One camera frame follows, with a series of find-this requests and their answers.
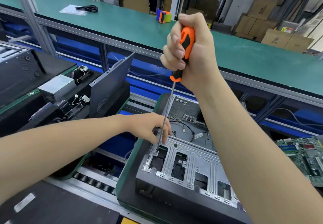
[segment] hand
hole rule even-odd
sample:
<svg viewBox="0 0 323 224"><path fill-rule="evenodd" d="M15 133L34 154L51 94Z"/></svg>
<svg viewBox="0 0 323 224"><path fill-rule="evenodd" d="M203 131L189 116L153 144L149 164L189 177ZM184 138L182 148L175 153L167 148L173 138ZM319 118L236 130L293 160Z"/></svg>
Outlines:
<svg viewBox="0 0 323 224"><path fill-rule="evenodd" d="M196 92L203 90L203 87L207 88L208 84L213 82L215 75L220 75L213 36L201 13L179 14L178 19L167 36L167 45L164 46L164 54L160 59L163 65L172 71L184 69L182 84L196 95ZM185 51L179 43L183 26L193 27L195 30L195 43L187 65L182 60Z"/></svg>
<svg viewBox="0 0 323 224"><path fill-rule="evenodd" d="M162 127L164 122L164 117L156 113L148 114L138 114L138 115L127 115L127 131L133 134L138 138L150 141L152 144L158 142L157 138L152 130L155 127ZM166 118L165 126L163 130L163 140L162 143L165 143L167 136L172 134L171 124Z"/></svg>

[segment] fingernail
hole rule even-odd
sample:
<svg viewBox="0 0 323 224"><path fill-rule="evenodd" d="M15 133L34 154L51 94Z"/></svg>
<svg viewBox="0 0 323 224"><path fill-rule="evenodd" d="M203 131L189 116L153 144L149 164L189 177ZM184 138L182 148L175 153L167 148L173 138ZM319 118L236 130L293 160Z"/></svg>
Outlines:
<svg viewBox="0 0 323 224"><path fill-rule="evenodd" d="M185 68L185 62L183 60L180 60L178 69L183 70Z"/></svg>
<svg viewBox="0 0 323 224"><path fill-rule="evenodd" d="M183 52L183 51L181 51L181 50L177 50L177 51L175 52L175 56L176 56L177 58L179 58L179 59L182 59L182 58L183 58L183 55L184 55L184 52Z"/></svg>
<svg viewBox="0 0 323 224"><path fill-rule="evenodd" d="M176 41L178 40L178 36L176 34L173 35L172 41L174 44L176 44Z"/></svg>
<svg viewBox="0 0 323 224"><path fill-rule="evenodd" d="M186 16L187 16L187 15L186 15L186 14L184 14L184 13L180 13L180 14L178 14L178 18L180 18L180 19L184 19Z"/></svg>

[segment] orange screwdriver handle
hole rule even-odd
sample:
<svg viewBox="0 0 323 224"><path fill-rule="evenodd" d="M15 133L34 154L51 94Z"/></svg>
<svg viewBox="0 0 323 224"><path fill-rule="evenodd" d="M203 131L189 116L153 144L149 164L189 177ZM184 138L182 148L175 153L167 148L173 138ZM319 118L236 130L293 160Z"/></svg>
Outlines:
<svg viewBox="0 0 323 224"><path fill-rule="evenodd" d="M180 44L184 47L185 55L183 61L188 64L188 57L190 56L193 44L195 41L195 31L192 27L184 27L181 32ZM177 70L172 73L170 79L173 82L180 82L182 80L183 70Z"/></svg>

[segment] screwdriver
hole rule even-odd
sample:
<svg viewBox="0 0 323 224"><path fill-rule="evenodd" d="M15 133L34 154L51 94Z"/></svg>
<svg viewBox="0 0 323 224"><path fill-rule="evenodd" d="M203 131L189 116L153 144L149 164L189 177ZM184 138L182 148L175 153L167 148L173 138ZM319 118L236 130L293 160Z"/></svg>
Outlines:
<svg viewBox="0 0 323 224"><path fill-rule="evenodd" d="M182 32L181 32L180 44L184 47L184 50L185 50L185 54L184 54L184 57L183 57L182 60L186 64L188 64L188 58L190 56L194 41L195 41L194 28L192 28L192 27L184 27ZM169 100L168 100L168 103L167 103L167 106L166 106L166 114L165 114L165 117L164 117L163 126L161 128L161 133L160 133L159 140L158 140L158 143L157 143L156 153L158 153L159 145L160 145L160 143L162 141L162 138L163 138L164 126L165 126L165 122L166 122L166 118L167 118L168 109L169 109L169 106L170 106L171 101L172 101L175 84L182 80L182 74L183 74L183 70L177 70L177 71L173 71L172 75L170 76L170 79L173 81L173 86L172 86L171 95L169 97Z"/></svg>

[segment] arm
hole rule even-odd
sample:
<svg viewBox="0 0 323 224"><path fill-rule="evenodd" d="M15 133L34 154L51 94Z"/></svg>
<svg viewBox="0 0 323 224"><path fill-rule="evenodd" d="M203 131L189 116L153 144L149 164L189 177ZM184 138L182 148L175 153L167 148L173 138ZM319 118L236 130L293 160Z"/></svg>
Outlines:
<svg viewBox="0 0 323 224"><path fill-rule="evenodd" d="M221 76L203 15L180 14L179 22L195 29L189 64L179 60L180 24L173 27L161 60L172 70L185 67L183 84L196 95L225 173L252 222L323 223L321 196L254 122Z"/></svg>
<svg viewBox="0 0 323 224"><path fill-rule="evenodd" d="M8 198L122 132L156 143L152 133L164 117L114 115L46 125L0 138L0 205ZM171 134L166 121L163 142Z"/></svg>

